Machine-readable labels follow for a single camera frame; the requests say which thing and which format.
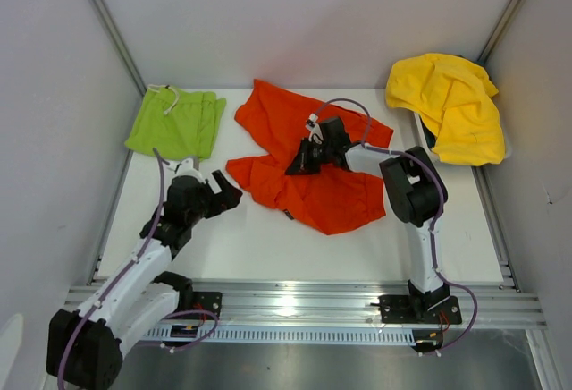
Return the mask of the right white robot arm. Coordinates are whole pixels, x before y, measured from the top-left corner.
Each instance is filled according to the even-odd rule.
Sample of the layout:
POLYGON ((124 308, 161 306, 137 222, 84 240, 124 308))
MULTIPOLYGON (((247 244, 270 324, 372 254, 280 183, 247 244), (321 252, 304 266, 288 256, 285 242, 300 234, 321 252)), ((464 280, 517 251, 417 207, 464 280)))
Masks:
POLYGON ((409 314, 418 321, 430 320, 450 297, 448 284, 439 276, 436 242, 437 221, 448 193, 425 150, 400 151, 353 142, 339 117, 319 122, 312 114, 306 127, 309 134, 300 142, 286 174, 317 174, 322 166, 334 165, 383 180, 393 214, 409 229, 409 314))

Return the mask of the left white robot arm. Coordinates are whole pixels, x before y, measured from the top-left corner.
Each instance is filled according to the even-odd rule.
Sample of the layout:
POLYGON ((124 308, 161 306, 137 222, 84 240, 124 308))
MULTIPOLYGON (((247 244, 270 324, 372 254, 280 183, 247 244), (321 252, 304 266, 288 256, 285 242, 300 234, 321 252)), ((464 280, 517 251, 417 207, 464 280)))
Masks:
POLYGON ((59 388, 110 388, 127 355, 158 322, 197 314, 191 280, 168 268, 198 222, 240 203, 239 188, 219 171, 212 176, 218 191, 193 168, 161 173, 157 206, 132 253, 76 309, 51 318, 46 371, 59 388))

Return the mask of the lime green shorts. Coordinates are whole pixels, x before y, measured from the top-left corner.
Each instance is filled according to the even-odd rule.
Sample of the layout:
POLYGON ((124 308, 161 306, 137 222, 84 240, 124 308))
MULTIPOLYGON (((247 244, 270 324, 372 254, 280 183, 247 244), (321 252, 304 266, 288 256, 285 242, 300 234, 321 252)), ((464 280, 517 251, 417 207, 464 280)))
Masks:
POLYGON ((147 87, 124 142, 127 149, 167 160, 211 157, 227 101, 213 91, 188 92, 173 85, 147 87))

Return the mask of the orange shorts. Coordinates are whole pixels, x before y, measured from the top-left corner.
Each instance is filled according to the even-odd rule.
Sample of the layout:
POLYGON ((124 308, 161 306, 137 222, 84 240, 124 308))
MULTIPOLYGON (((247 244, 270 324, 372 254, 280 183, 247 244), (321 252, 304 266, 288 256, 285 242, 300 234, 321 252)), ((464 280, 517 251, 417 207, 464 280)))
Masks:
POLYGON ((377 176, 346 172, 325 165, 318 174, 288 175, 299 143, 308 135, 307 118, 338 116, 351 140, 366 136, 375 146, 386 148, 392 128, 363 113, 336 105, 321 108, 321 101, 255 80, 245 104, 234 119, 265 154, 240 157, 226 164, 227 173, 252 199, 277 209, 326 235, 347 233, 386 215, 383 180, 377 176))

